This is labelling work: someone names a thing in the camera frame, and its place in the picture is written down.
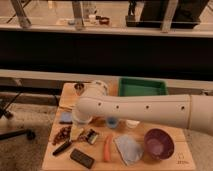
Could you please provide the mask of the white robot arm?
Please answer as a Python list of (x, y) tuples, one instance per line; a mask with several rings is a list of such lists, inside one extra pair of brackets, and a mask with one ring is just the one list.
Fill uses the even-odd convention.
[(108, 85), (95, 80), (77, 98), (73, 108), (77, 124), (88, 124), (93, 116), (166, 125), (213, 136), (213, 96), (110, 96)]

